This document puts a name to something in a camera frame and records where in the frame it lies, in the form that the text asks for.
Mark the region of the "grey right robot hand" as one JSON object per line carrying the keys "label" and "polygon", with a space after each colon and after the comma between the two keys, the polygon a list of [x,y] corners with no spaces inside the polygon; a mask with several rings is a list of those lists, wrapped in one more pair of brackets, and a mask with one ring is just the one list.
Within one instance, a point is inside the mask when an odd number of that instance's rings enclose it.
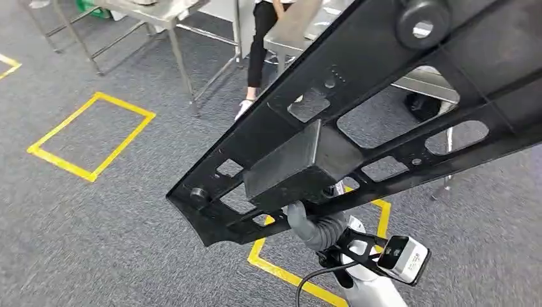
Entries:
{"label": "grey right robot hand", "polygon": [[366,231],[359,219],[347,217],[344,212],[309,219],[300,201],[288,205],[286,211],[292,231],[313,251],[323,251],[333,246],[349,226],[356,231]]}

